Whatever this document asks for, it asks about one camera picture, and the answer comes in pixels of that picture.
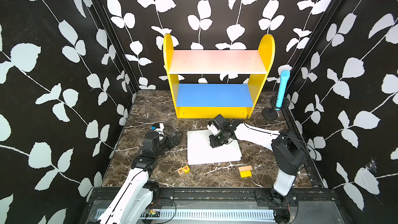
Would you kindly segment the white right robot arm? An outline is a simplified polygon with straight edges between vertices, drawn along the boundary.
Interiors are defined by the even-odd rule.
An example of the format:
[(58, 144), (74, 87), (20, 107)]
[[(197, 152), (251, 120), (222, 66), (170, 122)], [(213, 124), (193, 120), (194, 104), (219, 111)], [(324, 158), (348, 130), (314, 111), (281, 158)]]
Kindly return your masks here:
[(222, 123), (211, 120), (207, 128), (211, 131), (209, 143), (212, 148), (236, 140), (252, 142), (272, 151), (278, 174), (268, 198), (276, 206), (287, 203), (287, 195), (291, 192), (297, 174), (306, 160), (305, 147), (291, 130), (270, 131), (252, 127), (240, 120)]

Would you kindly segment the silver laptop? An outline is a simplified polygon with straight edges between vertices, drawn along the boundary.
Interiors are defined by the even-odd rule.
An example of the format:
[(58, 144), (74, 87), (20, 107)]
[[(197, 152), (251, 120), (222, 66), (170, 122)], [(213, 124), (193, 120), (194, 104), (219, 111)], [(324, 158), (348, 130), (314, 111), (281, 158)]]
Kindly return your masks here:
[(240, 161), (242, 154), (237, 141), (217, 148), (210, 146), (211, 131), (187, 132), (188, 165)]

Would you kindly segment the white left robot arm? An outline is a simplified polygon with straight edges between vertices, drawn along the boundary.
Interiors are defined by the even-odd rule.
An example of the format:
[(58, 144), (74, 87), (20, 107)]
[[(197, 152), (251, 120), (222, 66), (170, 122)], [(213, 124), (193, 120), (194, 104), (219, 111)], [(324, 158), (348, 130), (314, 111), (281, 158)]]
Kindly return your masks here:
[(146, 133), (127, 179), (96, 224), (135, 224), (152, 202), (159, 200), (159, 183), (149, 180), (157, 163), (181, 142), (182, 133)]

